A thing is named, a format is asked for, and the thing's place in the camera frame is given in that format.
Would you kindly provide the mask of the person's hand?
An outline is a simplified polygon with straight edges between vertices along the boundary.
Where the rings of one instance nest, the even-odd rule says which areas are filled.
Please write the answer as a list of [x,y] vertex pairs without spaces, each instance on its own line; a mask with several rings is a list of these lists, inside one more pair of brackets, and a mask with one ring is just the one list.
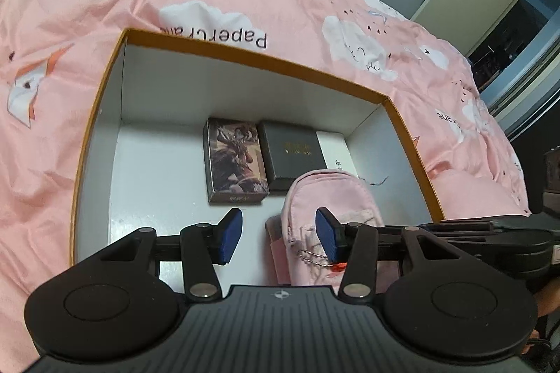
[[538,316],[549,315],[560,307],[560,279],[553,279],[548,285],[534,295]]

